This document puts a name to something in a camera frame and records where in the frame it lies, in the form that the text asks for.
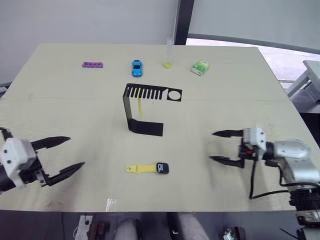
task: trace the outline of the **robotic arm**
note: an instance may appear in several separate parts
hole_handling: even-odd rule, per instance
[[[38,141],[18,139],[3,127],[0,131],[5,143],[0,152],[0,194],[13,188],[23,189],[26,184],[39,181],[41,187],[55,185],[73,175],[81,168],[84,162],[80,162],[59,171],[59,174],[50,177],[43,170],[38,159],[37,150],[52,148],[69,140],[70,137],[48,137]]]
[[[245,167],[245,159],[253,160],[250,180],[250,199],[271,194],[290,193],[289,204],[296,208],[298,223],[305,226],[297,231],[301,240],[313,240],[320,237],[320,173],[310,160],[310,150],[296,139],[286,141],[266,141],[261,128],[243,130],[223,130],[213,135],[230,138],[241,137],[239,146],[240,160],[230,160],[224,156],[210,156],[224,165]],[[265,160],[265,165],[279,169],[279,185],[287,190],[266,192],[253,196],[257,161]]]

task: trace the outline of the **blue toy car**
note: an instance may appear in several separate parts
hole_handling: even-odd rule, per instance
[[[132,62],[132,76],[138,78],[141,77],[143,74],[143,65],[142,61],[134,60]]]

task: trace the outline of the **cable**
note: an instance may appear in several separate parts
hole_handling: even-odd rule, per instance
[[[65,222],[64,222],[64,212],[61,212],[61,223],[62,223],[62,233],[63,233],[63,240],[66,240],[65,234]]]
[[[290,237],[293,237],[294,239],[298,239],[299,240],[299,238],[298,237],[296,237],[295,235],[293,235],[293,234],[291,234],[291,233],[289,233],[289,232],[287,232],[286,230],[284,230],[284,229],[282,229],[282,228],[279,228],[281,231],[283,231],[284,233],[286,233],[286,234],[288,234]]]
[[[256,174],[257,161],[253,162],[252,170],[251,170],[251,178],[250,178],[250,194],[249,199],[258,199],[264,196],[272,195],[272,194],[280,194],[280,193],[288,193],[288,190],[278,190],[278,191],[269,191],[256,196],[254,194],[254,184],[255,184],[255,174]]]
[[[269,191],[266,193],[262,193],[256,196],[253,196],[254,194],[254,182],[255,182],[255,174],[256,174],[256,167],[257,167],[257,161],[253,162],[252,165],[252,170],[251,170],[251,178],[250,178],[250,194],[249,194],[249,199],[258,199],[264,196],[268,196],[268,195],[272,195],[272,194],[280,194],[280,193],[288,193],[288,190],[277,190],[277,191]],[[282,183],[282,178],[284,177],[284,174],[282,172],[282,169],[279,165],[277,165],[278,169],[279,169],[279,174],[280,174],[280,179],[279,179],[279,185],[281,187],[293,187],[293,186],[304,186],[304,185],[308,185],[308,186],[314,186],[317,188],[320,188],[320,184],[318,183],[313,183],[313,182],[294,182],[294,183]]]
[[[314,183],[314,182],[293,182],[293,183],[282,183],[282,178],[284,177],[284,173],[282,172],[281,167],[278,165],[277,166],[279,168],[279,172],[280,172],[280,180],[279,180],[279,185],[281,187],[293,187],[293,186],[314,186],[316,188],[320,188],[320,184],[318,183]]]
[[[73,230],[73,233],[72,233],[73,239],[76,239],[76,235],[77,235],[76,231],[78,232],[78,228],[79,228],[79,226],[77,226],[77,227]]]

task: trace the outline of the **black bracket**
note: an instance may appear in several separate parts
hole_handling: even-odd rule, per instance
[[[5,127],[0,127],[0,131],[2,133],[4,140],[7,140],[8,138],[13,138],[9,129],[7,129]]]
[[[152,86],[152,85],[142,85],[135,83],[128,83],[125,87],[123,93],[123,104],[126,115],[126,121],[128,123],[128,128],[131,132],[136,134],[145,134],[153,136],[162,136],[164,124],[160,122],[148,122],[148,121],[138,121],[132,118],[130,98],[141,98],[141,99],[155,99],[161,100],[163,91],[168,90],[166,99],[169,101],[181,102],[182,90],[175,89],[165,86]],[[170,92],[178,92],[180,98],[172,99],[169,96]]]

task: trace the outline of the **small green package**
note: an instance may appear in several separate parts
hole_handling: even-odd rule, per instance
[[[202,76],[202,74],[204,74],[209,67],[210,67],[210,64],[207,61],[200,60],[195,65],[192,66],[191,72],[199,76]]]

